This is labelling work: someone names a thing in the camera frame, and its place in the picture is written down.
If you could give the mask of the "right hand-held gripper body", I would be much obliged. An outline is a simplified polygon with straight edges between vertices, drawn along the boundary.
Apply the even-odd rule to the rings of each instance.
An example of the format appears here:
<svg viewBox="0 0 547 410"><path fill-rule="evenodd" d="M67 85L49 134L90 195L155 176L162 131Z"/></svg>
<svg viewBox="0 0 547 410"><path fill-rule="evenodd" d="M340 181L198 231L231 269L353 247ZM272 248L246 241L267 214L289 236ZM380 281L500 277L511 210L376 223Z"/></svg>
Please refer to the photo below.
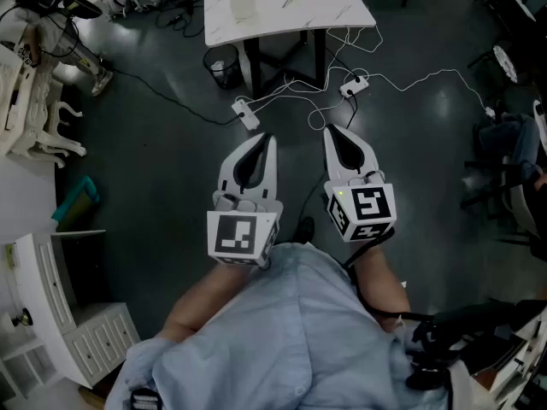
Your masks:
<svg viewBox="0 0 547 410"><path fill-rule="evenodd" d="M326 211L346 243L369 243L386 234L397 221L393 186L385 182L381 171L329 180L324 189Z"/></svg>

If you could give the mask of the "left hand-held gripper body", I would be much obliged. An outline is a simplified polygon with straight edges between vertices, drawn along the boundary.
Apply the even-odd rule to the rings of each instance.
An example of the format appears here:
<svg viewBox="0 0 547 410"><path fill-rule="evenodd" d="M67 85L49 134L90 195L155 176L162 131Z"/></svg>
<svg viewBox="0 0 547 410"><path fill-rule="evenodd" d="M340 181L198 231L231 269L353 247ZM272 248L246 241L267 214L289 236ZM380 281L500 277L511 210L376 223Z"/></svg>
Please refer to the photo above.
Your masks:
<svg viewBox="0 0 547 410"><path fill-rule="evenodd" d="M214 193L213 202L215 209L207 212L209 257L227 265L268 267L283 204L261 198L251 201L222 191Z"/></svg>

